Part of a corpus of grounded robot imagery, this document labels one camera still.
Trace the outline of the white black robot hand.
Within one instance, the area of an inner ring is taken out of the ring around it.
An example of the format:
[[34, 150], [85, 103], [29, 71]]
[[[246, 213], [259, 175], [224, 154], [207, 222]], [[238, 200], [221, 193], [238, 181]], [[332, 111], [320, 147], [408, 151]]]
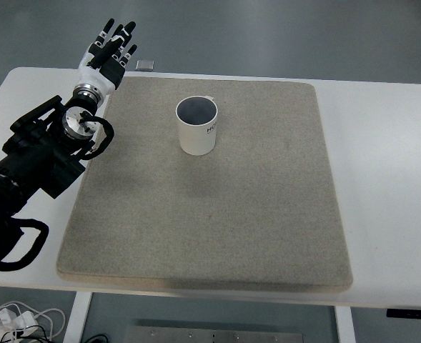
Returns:
[[119, 24], [112, 35], [110, 30], [114, 19], [108, 20], [94, 42], [90, 44], [80, 61], [79, 84], [89, 84], [106, 96], [116, 90], [122, 82], [126, 66], [137, 45], [129, 45], [136, 27], [134, 21], [126, 25]]

